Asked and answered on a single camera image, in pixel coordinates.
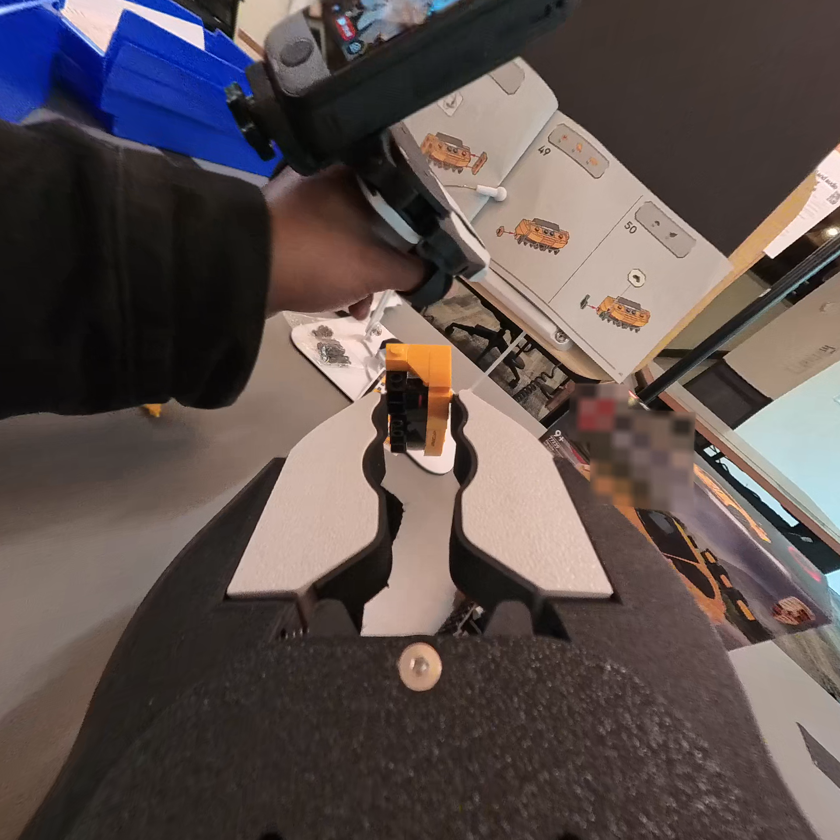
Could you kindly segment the black panel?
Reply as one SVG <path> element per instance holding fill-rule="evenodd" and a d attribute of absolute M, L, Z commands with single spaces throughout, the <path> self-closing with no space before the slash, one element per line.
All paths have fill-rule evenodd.
<path fill-rule="evenodd" d="M 838 145 L 838 1 L 579 2 L 522 57 L 725 256 Z"/>

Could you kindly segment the clear bag of black parts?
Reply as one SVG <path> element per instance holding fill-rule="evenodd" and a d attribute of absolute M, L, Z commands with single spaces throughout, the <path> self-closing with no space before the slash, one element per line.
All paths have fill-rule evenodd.
<path fill-rule="evenodd" d="M 336 339 L 326 322 L 321 322 L 312 331 L 314 352 L 321 366 L 328 368 L 350 368 L 353 363 L 343 344 Z"/>

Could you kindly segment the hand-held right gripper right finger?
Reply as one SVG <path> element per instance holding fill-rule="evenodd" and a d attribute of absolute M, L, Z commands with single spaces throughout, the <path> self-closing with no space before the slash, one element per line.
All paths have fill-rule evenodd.
<path fill-rule="evenodd" d="M 610 599 L 613 586 L 549 450 L 473 392 L 454 397 L 451 415 L 457 590 L 470 599 Z"/>

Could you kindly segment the blue plastic bin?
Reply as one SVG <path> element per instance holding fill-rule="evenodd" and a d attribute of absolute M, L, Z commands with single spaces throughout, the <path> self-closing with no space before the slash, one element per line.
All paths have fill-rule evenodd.
<path fill-rule="evenodd" d="M 205 48 L 124 12 L 104 63 L 100 109 L 121 138 L 229 168 L 269 176 L 228 108 L 226 88 L 250 93 L 253 59 L 227 36 L 204 32 Z"/>
<path fill-rule="evenodd" d="M 56 2 L 2 2 L 1 117 L 20 123 L 57 91 L 110 126 L 100 108 L 106 55 Z"/>

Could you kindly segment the black pole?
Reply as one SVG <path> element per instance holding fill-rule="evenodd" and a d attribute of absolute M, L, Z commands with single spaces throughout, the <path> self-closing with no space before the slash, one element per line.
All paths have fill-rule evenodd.
<path fill-rule="evenodd" d="M 676 384 L 684 375 L 693 371 L 701 362 L 708 360 L 728 341 L 739 336 L 745 329 L 759 320 L 793 291 L 814 277 L 839 255 L 839 236 L 831 238 L 815 252 L 787 272 L 777 283 L 767 289 L 743 310 L 736 313 L 719 329 L 700 342 L 696 348 L 679 357 L 663 374 L 637 392 L 637 401 L 645 408 Z"/>

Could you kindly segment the person's left hand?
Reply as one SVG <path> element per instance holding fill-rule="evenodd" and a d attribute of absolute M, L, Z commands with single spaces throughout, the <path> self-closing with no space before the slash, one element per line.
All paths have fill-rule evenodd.
<path fill-rule="evenodd" d="M 364 319 L 375 293 L 423 284 L 424 263 L 380 236 L 381 219 L 347 167 L 310 176 L 286 167 L 262 195 L 270 231 L 268 318 L 346 310 Z"/>

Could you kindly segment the white printed paper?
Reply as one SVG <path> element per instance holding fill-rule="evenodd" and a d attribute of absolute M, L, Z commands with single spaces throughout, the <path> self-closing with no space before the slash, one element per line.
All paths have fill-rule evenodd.
<path fill-rule="evenodd" d="M 774 259 L 821 223 L 839 204 L 839 146 L 816 168 L 815 185 L 803 209 L 764 249 Z"/>

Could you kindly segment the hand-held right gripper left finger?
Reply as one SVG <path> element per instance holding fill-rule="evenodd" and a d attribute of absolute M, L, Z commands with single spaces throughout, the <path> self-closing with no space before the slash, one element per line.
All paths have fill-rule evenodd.
<path fill-rule="evenodd" d="M 292 600 L 304 623 L 340 602 L 354 623 L 389 583 L 403 504 L 383 487 L 385 398 L 324 421 L 283 462 L 227 585 L 235 602 Z"/>

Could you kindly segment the person's left forearm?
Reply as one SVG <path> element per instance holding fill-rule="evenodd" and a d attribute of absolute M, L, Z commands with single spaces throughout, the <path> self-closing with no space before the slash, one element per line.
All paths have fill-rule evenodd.
<path fill-rule="evenodd" d="M 231 406 L 266 322 L 257 185 L 68 122 L 1 130 L 1 417 Z"/>

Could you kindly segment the black office chair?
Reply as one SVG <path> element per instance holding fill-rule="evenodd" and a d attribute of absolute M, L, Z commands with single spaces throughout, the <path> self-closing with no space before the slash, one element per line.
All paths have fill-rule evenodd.
<path fill-rule="evenodd" d="M 511 373 L 510 387 L 522 383 L 521 371 L 525 362 L 522 353 L 528 342 L 518 325 L 497 307 L 482 297 L 474 296 L 469 307 L 460 306 L 454 320 L 444 326 L 444 336 L 452 340 L 476 340 L 481 346 L 474 363 L 483 372 L 490 373 L 492 363 L 504 365 Z"/>

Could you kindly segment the lego instruction booklet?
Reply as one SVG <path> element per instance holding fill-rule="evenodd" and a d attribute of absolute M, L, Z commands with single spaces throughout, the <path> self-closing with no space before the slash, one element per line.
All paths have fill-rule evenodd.
<path fill-rule="evenodd" d="M 730 272 L 522 59 L 404 123 L 485 244 L 473 287 L 615 382 Z"/>

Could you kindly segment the orange and black lego assembly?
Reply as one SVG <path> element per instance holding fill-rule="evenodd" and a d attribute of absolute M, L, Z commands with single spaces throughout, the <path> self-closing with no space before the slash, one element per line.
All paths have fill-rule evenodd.
<path fill-rule="evenodd" d="M 450 347 L 390 340 L 382 348 L 391 451 L 441 456 L 453 397 Z"/>

